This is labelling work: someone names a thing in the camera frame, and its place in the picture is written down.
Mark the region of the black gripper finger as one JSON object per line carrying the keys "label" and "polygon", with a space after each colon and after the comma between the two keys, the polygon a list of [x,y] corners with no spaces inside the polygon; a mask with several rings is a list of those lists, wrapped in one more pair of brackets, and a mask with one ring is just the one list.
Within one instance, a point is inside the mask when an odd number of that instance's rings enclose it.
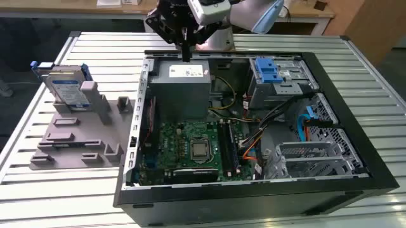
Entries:
{"label": "black gripper finger", "polygon": [[178,50],[182,52],[182,61],[187,62],[187,42],[182,29],[168,26],[167,20],[161,19],[161,14],[157,9],[153,9],[148,13],[145,23],[168,44],[175,44]]}
{"label": "black gripper finger", "polygon": [[196,44],[203,44],[216,31],[216,23],[211,23],[195,30],[198,27],[187,27],[187,62],[191,60],[191,49]]}

